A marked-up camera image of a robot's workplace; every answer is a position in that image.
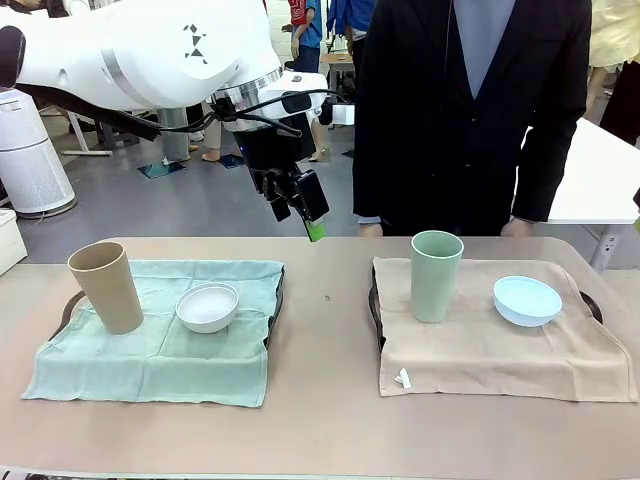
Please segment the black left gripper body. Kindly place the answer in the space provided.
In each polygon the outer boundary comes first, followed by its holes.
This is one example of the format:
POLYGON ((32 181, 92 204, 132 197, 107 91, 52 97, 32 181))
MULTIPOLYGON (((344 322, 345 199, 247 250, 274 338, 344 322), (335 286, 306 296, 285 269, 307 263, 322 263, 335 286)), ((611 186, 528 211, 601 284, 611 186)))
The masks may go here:
POLYGON ((281 128, 268 125, 233 133, 259 193, 265 192, 265 178, 269 174, 276 180, 291 184, 293 179, 301 174, 298 163, 315 151, 309 120, 305 113, 281 119, 280 122, 300 131, 301 136, 296 137, 281 128))

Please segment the person's left hand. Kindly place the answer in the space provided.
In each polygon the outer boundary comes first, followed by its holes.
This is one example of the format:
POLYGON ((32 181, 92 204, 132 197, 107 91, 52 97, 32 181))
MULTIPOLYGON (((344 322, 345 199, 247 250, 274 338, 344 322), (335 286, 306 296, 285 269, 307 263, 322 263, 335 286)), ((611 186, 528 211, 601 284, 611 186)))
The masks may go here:
POLYGON ((505 237, 524 238, 533 234, 535 224, 519 218, 512 218, 501 230, 505 237))

